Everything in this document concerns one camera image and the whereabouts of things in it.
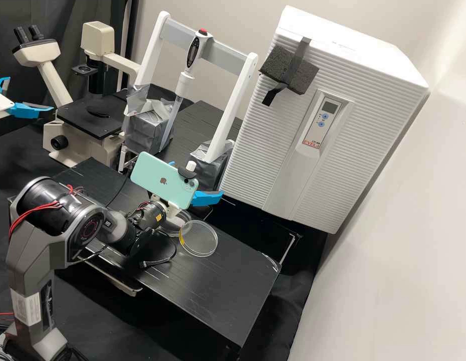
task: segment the petri dish lid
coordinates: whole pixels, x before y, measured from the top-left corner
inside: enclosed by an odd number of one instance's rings
[[[218,235],[209,224],[193,220],[181,227],[179,241],[183,248],[193,256],[208,257],[218,246]]]
[[[191,216],[185,210],[179,212],[176,216],[171,219],[166,219],[161,226],[158,227],[159,230],[166,233],[170,237],[178,237],[179,230],[185,225],[185,223],[191,221]]]

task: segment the white appliance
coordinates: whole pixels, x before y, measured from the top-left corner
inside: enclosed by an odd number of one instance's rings
[[[429,91],[394,45],[293,7],[275,45],[320,70],[304,95],[260,75],[220,184],[227,196],[285,219],[336,233]]]

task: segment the ribbed panel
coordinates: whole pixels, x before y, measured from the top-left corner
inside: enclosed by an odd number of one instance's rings
[[[280,45],[294,52],[297,44],[275,34],[271,48]],[[276,82],[259,77],[221,189],[261,208],[316,89],[352,99],[352,113],[330,151],[322,154],[311,187],[303,191],[292,216],[303,224],[335,233],[426,89],[316,49],[309,48],[305,58],[320,71],[302,96],[286,89],[266,107],[262,100]]]

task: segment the black platform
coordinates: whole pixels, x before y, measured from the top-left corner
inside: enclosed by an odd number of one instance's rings
[[[74,187],[83,186],[90,197],[106,204],[123,183],[124,176],[90,158],[55,179]],[[130,212],[148,199],[145,190],[127,182],[111,209]],[[168,237],[161,233],[155,233],[149,246],[132,261],[113,248],[98,257],[242,347],[280,272],[280,265],[225,232],[215,230],[218,247],[205,258],[190,255],[178,238],[171,238],[177,245],[175,257],[168,263],[141,270],[140,260],[161,259],[164,248],[170,244]],[[88,250],[96,252],[103,246],[94,240]]]

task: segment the label sticker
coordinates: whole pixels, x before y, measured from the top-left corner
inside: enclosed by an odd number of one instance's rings
[[[41,301],[39,292],[24,297],[11,289],[14,316],[27,326],[32,326],[41,321]]]

